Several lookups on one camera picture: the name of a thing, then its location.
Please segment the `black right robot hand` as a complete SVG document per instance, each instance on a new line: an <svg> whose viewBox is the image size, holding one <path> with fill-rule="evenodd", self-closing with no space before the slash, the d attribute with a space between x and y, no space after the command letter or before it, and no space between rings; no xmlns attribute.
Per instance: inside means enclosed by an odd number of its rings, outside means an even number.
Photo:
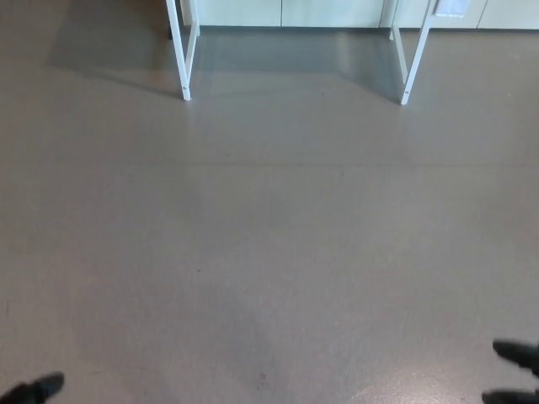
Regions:
<svg viewBox="0 0 539 404"><path fill-rule="evenodd" d="M494 339L492 347L502 360L529 371L536 378L538 377L538 344L510 339ZM538 404L538 389L534 391L515 389L484 391L482 400L483 403L492 404Z"/></svg>

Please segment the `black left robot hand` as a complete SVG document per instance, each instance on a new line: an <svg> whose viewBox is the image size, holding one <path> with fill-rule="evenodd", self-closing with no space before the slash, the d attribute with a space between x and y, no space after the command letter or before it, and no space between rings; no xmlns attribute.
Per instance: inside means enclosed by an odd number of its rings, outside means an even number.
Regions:
<svg viewBox="0 0 539 404"><path fill-rule="evenodd" d="M29 381L21 382L1 395L1 404L44 404L63 388L65 375L53 372Z"/></svg>

